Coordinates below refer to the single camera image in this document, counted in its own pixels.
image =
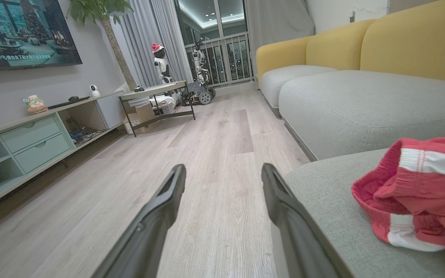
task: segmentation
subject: red hat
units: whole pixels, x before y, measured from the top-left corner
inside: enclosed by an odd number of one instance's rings
[[[152,53],[156,53],[157,51],[163,49],[164,46],[161,46],[160,44],[152,44]]]

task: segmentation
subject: gray sofa seat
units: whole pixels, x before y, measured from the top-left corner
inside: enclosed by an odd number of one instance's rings
[[[354,277],[445,277],[445,251],[420,252],[381,241],[353,198],[353,182],[374,169],[386,150],[311,162],[285,180]]]
[[[272,108],[279,108],[278,98],[279,91],[284,83],[295,79],[297,77],[309,76],[312,74],[337,71],[337,69],[308,66],[308,65],[295,65],[279,69],[270,70],[262,75],[261,90],[265,96],[268,104]]]
[[[345,70],[296,78],[280,114],[312,159],[386,148],[402,137],[445,136],[445,81]]]

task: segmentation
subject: curtain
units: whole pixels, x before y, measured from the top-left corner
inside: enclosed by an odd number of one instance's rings
[[[304,0],[247,0],[247,21],[255,76],[260,46],[314,34]]]
[[[131,0],[130,5],[134,12],[123,17],[122,29],[140,86],[155,86],[161,82],[154,66],[152,43],[165,47],[173,79],[188,80],[189,64],[173,1]]]

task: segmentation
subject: green drawer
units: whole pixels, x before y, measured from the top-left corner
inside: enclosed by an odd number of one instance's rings
[[[65,138],[60,134],[17,154],[15,159],[23,171],[28,173],[69,149]]]
[[[60,132],[59,127],[53,116],[50,116],[4,132],[1,134],[1,138],[5,141],[8,149],[15,153],[58,132]]]

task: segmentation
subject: tv screen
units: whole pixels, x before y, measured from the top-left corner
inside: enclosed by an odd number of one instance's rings
[[[58,0],[0,0],[0,70],[81,63]]]

